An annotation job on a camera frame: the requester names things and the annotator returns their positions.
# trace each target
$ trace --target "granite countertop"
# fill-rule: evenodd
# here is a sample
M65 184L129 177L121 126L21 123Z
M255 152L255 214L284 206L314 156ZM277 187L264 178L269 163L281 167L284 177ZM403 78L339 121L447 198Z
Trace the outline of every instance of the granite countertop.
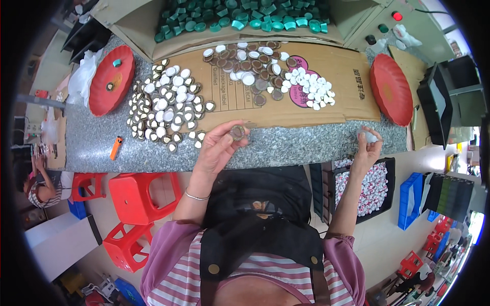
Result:
M113 35L104 47L102 57L122 44ZM389 54L387 48L383 53ZM142 79L150 73L151 66L136 53L134 56L135 78ZM367 56L371 64L375 54L367 52ZM174 172L193 169L199 150L194 148L192 139L184 137L174 154L161 142L135 140L125 123L128 111L128 104L121 103L114 111L96 118L83 106L80 96L69 96L65 109L65 169L74 172ZM381 154L406 151L406 128L389 122L381 114L381 122L351 120L312 127L252 129L249 145L240 148L226 168L314 164L351 157L357 150L355 131L361 125L369 126L383 136ZM125 140L113 161L109 155L116 136Z

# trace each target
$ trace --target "orange lighter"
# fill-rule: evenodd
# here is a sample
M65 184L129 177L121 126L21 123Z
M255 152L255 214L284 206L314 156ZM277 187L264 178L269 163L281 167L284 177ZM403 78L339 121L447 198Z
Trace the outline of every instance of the orange lighter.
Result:
M116 154L118 153L119 147L123 143L123 138L121 136L117 136L116 141L114 142L114 145L112 146L112 152L111 152L111 159L114 161L116 160Z

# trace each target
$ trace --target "pink logo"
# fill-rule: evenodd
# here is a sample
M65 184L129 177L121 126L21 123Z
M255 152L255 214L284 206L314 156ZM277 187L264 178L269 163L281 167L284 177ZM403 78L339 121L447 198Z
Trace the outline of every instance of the pink logo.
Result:
M294 68L289 68L289 72L292 72L294 69L298 69L299 67L303 67L306 70L306 73L317 74L318 78L320 78L320 75L318 73L313 70L308 70L308 62L304 58L297 55L293 55L291 57L296 60L298 65ZM308 101L308 94L303 92L303 86L300 86L299 84L292 85L291 88L289 88L289 97L297 106L308 108L308 106L306 106L306 101Z

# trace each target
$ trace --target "silver bracelet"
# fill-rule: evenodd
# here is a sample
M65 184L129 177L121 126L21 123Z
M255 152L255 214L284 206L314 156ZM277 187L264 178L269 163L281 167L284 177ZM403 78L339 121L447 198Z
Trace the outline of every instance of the silver bracelet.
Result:
M188 194L188 193L187 193L187 188L185 188L184 193L185 193L185 195L186 195L186 196L188 196L188 197L190 197L190 198L193 198L193 199L195 199L195 200L199 200L199 201L208 200L208 199L211 197L211 195L208 195L208 196L207 196L207 197L205 197L205 198L197 198L197 197L195 197L195 196L191 196L190 194Z

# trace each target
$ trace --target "pink sleeve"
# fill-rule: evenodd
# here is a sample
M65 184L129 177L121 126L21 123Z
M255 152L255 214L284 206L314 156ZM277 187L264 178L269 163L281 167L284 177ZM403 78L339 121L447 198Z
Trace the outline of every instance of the pink sleeve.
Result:
M147 300L148 294L168 275L178 260L189 251L194 237L201 231L196 224L168 221L151 240L148 262L143 268L140 292Z
M364 269L352 250L354 237L337 235L323 240L325 258L330 260L356 306L364 304L366 278Z

